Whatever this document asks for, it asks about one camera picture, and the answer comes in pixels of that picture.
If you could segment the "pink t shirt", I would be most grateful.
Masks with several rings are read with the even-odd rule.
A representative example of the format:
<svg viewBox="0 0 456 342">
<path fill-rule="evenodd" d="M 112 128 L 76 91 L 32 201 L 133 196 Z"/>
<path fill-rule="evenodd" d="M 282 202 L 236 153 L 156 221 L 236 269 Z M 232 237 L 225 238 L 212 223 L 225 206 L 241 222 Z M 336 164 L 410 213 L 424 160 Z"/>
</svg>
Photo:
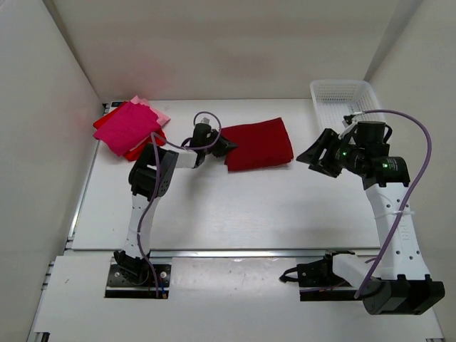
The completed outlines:
<svg viewBox="0 0 456 342">
<path fill-rule="evenodd" d="M 134 105 L 141 105 L 142 107 L 148 108 L 148 110 L 156 116 L 157 123 L 160 125 L 160 127 L 163 127 L 170 122 L 170 117 L 168 117 L 162 111 L 152 107 L 147 99 L 135 96 L 130 100 L 130 102 Z"/>
</svg>

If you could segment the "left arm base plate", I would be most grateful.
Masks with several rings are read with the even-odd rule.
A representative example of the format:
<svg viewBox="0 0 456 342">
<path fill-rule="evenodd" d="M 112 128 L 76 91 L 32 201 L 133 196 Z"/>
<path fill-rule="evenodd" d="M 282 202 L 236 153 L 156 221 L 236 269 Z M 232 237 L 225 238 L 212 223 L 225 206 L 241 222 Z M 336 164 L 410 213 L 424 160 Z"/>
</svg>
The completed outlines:
<svg viewBox="0 0 456 342">
<path fill-rule="evenodd" d="M 140 275 L 135 276 L 120 267 L 112 258 L 105 283 L 104 297 L 107 299 L 168 299 L 172 278 L 171 259 L 153 259 L 152 261 L 157 282 L 155 282 L 148 263 L 145 263 Z"/>
</svg>

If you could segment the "red t shirt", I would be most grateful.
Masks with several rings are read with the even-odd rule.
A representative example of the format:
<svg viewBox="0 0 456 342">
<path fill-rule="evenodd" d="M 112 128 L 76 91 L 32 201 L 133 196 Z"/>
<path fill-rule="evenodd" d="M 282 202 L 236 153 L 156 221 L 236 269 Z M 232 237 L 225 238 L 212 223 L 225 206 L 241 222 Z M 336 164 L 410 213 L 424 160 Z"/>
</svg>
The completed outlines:
<svg viewBox="0 0 456 342">
<path fill-rule="evenodd" d="M 162 128 L 169 121 L 160 111 L 128 101 L 93 123 L 93 137 L 105 143 L 116 156 L 133 161 L 151 141 L 153 133 L 165 136 Z"/>
</svg>

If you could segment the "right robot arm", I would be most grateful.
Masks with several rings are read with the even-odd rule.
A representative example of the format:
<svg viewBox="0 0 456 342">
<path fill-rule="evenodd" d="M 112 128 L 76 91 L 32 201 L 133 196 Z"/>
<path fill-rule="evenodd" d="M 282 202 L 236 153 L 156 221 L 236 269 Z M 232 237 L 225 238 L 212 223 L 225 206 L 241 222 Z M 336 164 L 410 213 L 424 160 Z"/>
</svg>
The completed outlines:
<svg viewBox="0 0 456 342">
<path fill-rule="evenodd" d="M 389 154 L 392 128 L 384 122 L 353 123 L 339 135 L 326 128 L 297 157 L 310 170 L 338 177 L 347 170 L 362 179 L 380 242 L 367 261 L 349 250 L 328 250 L 279 278 L 299 285 L 301 301 L 361 301 L 370 315 L 421 315 L 445 296 L 430 275 L 416 238 L 405 160 Z"/>
</svg>

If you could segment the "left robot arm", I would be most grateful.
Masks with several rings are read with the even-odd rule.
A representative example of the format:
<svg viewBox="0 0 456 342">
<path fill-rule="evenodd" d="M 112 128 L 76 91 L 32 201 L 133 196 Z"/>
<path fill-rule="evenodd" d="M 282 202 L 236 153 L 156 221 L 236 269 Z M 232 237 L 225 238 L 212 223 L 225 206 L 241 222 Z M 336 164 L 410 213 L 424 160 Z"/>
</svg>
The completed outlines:
<svg viewBox="0 0 456 342">
<path fill-rule="evenodd" d="M 237 148 L 236 143 L 205 121 L 195 124 L 192 136 L 171 150 L 158 146 L 160 139 L 153 135 L 130 171 L 132 207 L 128 233 L 123 248 L 113 254 L 120 273 L 134 286 L 157 280 L 150 263 L 150 233 L 157 205 L 168 191 L 174 171 L 198 168 L 207 155 L 225 157 Z"/>
</svg>

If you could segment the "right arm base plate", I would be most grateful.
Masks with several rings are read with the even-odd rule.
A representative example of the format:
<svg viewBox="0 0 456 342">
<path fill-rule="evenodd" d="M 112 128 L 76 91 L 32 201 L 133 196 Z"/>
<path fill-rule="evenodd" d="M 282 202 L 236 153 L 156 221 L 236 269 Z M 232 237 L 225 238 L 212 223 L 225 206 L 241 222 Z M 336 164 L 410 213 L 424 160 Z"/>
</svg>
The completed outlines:
<svg viewBox="0 0 456 342">
<path fill-rule="evenodd" d="M 353 287 L 336 276 L 322 260 L 297 264 L 297 275 L 301 302 L 359 301 L 354 298 Z"/>
</svg>

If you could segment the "dark red clothes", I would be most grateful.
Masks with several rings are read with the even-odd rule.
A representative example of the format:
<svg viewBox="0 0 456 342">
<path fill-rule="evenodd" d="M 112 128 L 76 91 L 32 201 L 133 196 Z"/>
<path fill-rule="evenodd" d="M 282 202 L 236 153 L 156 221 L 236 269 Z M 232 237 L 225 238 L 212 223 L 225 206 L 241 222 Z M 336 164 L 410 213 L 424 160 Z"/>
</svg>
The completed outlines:
<svg viewBox="0 0 456 342">
<path fill-rule="evenodd" d="M 225 158 L 229 172 L 281 166 L 294 158 L 281 118 L 223 128 L 222 136 L 237 145 Z"/>
</svg>

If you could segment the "magenta t shirt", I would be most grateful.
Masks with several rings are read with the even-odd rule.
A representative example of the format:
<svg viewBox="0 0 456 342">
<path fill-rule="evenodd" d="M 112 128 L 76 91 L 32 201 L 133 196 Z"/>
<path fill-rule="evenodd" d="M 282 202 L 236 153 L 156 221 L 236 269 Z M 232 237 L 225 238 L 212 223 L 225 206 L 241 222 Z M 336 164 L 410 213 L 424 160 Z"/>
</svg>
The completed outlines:
<svg viewBox="0 0 456 342">
<path fill-rule="evenodd" d="M 161 127 L 148 108 L 128 101 L 93 134 L 117 156 L 122 156 Z"/>
</svg>

